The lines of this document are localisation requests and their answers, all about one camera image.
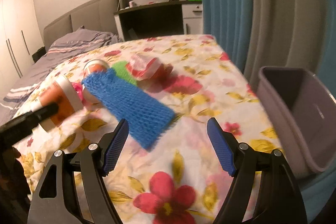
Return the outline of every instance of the blue towel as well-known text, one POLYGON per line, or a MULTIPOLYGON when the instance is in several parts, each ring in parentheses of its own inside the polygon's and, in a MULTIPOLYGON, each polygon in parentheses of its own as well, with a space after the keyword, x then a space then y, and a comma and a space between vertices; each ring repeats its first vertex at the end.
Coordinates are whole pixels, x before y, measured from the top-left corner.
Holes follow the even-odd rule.
POLYGON ((155 142, 175 115, 169 107, 117 77, 112 68, 91 73, 82 83, 119 121, 127 120, 131 136, 145 149, 155 142))

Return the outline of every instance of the trash can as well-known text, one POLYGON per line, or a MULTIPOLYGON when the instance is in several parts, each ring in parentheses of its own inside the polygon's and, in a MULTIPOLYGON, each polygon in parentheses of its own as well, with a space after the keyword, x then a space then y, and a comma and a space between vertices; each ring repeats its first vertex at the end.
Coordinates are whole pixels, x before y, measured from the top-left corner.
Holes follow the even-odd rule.
POLYGON ((296 178, 326 170, 336 156, 336 101, 302 68, 262 67, 257 95, 296 178))

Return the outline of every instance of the wardrobe handle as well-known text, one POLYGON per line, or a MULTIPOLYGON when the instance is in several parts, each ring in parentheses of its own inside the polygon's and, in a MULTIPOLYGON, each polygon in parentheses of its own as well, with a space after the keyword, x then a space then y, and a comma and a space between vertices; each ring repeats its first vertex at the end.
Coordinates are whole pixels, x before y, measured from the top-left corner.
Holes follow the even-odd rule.
POLYGON ((14 53, 13 53, 13 49, 12 49, 12 46, 11 46, 11 42, 10 42, 9 39, 8 39, 7 47, 8 47, 8 45, 9 45, 9 48, 10 48, 9 54, 10 54, 10 56, 11 56, 11 58, 12 58, 13 63, 14 63, 16 72, 17 72, 17 74, 19 75, 19 77, 21 78, 23 75, 22 75, 22 72, 21 72, 21 70, 20 70, 20 68, 19 68, 19 65, 17 64, 17 61, 16 61, 16 59, 15 59, 15 56, 14 56, 14 53))
POLYGON ((29 53, 29 49, 28 49, 28 46, 27 46, 27 43, 26 43, 26 40, 25 40, 25 36, 23 35, 23 30, 21 30, 21 34, 22 34, 23 41, 24 41, 24 43, 25 43, 25 45, 26 45, 27 52, 28 52, 28 54, 30 55, 30 53, 29 53))

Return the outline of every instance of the white wardrobe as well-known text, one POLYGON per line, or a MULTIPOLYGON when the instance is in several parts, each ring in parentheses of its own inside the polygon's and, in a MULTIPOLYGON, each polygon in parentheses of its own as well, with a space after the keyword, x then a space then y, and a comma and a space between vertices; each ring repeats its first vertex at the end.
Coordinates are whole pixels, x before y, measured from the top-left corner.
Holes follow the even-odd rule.
POLYGON ((33 0, 0 0, 0 98, 34 64, 43 47, 33 0))

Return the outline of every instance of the gray upholstered headboard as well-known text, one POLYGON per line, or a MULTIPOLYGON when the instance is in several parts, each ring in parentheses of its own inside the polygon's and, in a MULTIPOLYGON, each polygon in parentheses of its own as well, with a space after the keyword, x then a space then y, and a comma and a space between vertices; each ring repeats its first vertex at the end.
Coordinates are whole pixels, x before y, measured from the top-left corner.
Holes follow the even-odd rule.
MULTIPOLYGON (((89 30, 117 34, 113 13, 117 11, 118 2, 119 0, 90 0, 54 20, 43 30, 46 50, 55 40, 76 31, 80 26, 89 30)), ((126 0, 121 0, 120 8, 125 6, 126 0)))

